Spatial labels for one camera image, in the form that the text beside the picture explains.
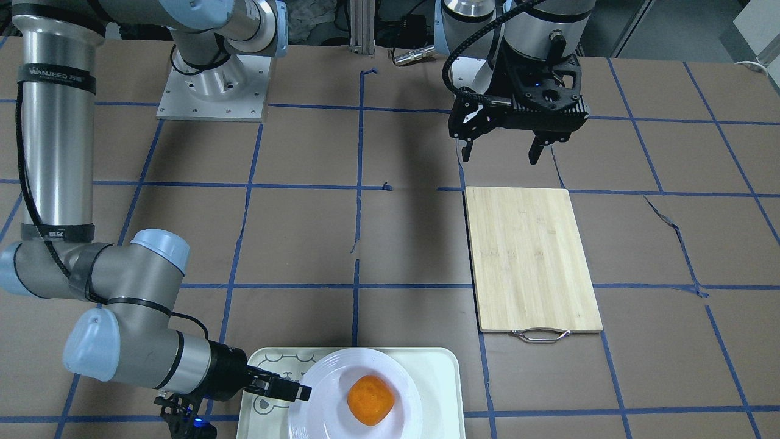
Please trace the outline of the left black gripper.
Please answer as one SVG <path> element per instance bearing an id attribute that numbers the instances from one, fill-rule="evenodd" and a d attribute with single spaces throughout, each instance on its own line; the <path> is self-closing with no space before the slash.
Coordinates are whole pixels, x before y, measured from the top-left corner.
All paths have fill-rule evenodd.
<path id="1" fill-rule="evenodd" d="M 544 148 L 568 141 L 590 116 L 581 83 L 582 69 L 573 54 L 554 64 L 499 54 L 484 92 L 488 104 L 457 97 L 452 108 L 448 129 L 459 139 L 461 161 L 470 161 L 478 137 L 501 128 L 534 133 L 528 160 L 535 166 Z"/>

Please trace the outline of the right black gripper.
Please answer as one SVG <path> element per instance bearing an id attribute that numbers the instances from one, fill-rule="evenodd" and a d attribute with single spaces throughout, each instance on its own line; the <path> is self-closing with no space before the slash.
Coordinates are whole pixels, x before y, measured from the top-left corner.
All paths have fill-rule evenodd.
<path id="1" fill-rule="evenodd" d="M 156 397 L 172 438 L 215 438 L 217 428 L 198 415 L 203 400 L 225 402 L 240 391 L 285 402 L 308 402 L 312 388 L 250 366 L 239 348 L 215 341 L 183 341 Z"/>

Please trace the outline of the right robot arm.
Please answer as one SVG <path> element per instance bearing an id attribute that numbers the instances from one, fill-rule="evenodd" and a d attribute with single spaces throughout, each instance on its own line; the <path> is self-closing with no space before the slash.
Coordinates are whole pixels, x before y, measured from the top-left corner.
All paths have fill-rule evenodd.
<path id="1" fill-rule="evenodd" d="M 96 242 L 93 158 L 96 50 L 108 23 L 167 27 L 185 50 L 184 75 L 226 73 L 236 96 L 246 77 L 238 55 L 282 56 L 288 42 L 282 1 L 13 1 L 23 36 L 16 97 L 17 167 L 27 216 L 21 241 L 2 252 L 2 289 L 36 298 L 95 304 L 73 327 L 62 354 L 71 373 L 159 391 L 154 401 L 173 438 L 215 438 L 203 400 L 240 391 L 287 402 L 311 389 L 251 366 L 239 348 L 170 328 L 190 247 L 145 229 L 130 243 Z"/>

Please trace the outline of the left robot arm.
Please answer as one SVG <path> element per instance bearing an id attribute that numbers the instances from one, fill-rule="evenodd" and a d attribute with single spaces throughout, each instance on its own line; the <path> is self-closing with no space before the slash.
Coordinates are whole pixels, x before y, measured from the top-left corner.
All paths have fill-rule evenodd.
<path id="1" fill-rule="evenodd" d="M 437 1 L 434 46 L 454 95 L 448 132 L 470 159 L 495 129 L 534 134 L 528 158 L 567 142 L 590 109 L 576 49 L 593 1 Z"/>

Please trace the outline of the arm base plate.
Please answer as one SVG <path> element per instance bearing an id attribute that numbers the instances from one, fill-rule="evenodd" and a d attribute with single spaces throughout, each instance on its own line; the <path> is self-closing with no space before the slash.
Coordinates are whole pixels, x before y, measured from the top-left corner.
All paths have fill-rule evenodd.
<path id="1" fill-rule="evenodd" d="M 177 121 L 262 122 L 275 59 L 233 55 L 222 66 L 195 74 L 175 54 L 157 117 Z"/>
<path id="2" fill-rule="evenodd" d="M 475 61 L 477 62 L 477 69 L 473 75 L 470 88 L 476 93 L 486 94 L 495 73 L 498 53 L 493 54 L 488 59 L 475 59 Z"/>

